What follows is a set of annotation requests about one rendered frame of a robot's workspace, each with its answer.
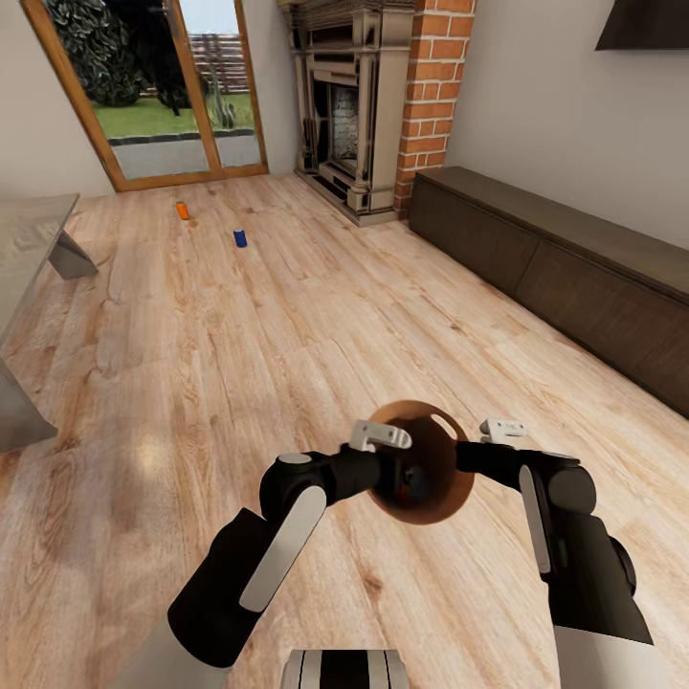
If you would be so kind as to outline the trash can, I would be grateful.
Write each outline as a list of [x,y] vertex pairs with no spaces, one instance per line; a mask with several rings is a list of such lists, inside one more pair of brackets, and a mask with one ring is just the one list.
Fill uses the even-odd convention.
[[[444,418],[455,430],[454,439],[432,414]],[[405,430],[411,436],[406,449],[374,442],[376,451],[399,456],[402,464],[424,462],[426,467],[419,475],[427,481],[429,497],[415,503],[391,500],[389,493],[373,487],[367,489],[370,498],[386,513],[412,525],[435,525],[455,516],[470,498],[476,482],[476,473],[460,472],[456,468],[457,442],[470,441],[462,427],[438,406],[413,399],[393,401],[376,411],[369,422],[387,424]]]

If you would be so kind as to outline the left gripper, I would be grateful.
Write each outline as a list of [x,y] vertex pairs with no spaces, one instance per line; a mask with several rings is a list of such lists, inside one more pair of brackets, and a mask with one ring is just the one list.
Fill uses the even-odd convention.
[[351,496],[355,496],[371,487],[394,495],[411,486],[424,471],[424,462],[407,462],[402,464],[399,456],[380,451],[357,451],[347,443],[340,445],[341,456],[344,456],[353,468],[355,487]]

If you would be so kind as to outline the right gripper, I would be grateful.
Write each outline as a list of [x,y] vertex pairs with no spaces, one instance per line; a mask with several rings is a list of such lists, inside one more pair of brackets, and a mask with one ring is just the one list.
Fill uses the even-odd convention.
[[[498,457],[509,450],[515,450],[514,446],[506,444],[479,443],[475,441],[457,442],[456,468],[464,473],[483,474],[494,481],[501,482],[498,477]],[[515,450],[515,452],[520,452]]]

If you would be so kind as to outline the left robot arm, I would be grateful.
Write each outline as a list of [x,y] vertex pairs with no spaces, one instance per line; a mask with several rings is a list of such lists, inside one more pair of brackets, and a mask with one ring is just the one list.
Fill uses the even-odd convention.
[[260,483],[262,519],[242,507],[154,630],[106,689],[222,689],[325,508],[371,487],[394,495],[424,462],[402,464],[374,442],[406,449],[405,430],[358,420],[327,456],[286,454]]

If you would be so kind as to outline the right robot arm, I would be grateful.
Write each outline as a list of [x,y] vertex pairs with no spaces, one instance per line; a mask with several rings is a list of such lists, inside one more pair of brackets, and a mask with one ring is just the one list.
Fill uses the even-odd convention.
[[633,600],[627,549],[609,536],[593,478],[576,456],[515,450],[522,421],[486,418],[479,442],[457,442],[456,468],[522,493],[555,636],[561,689],[673,689]]

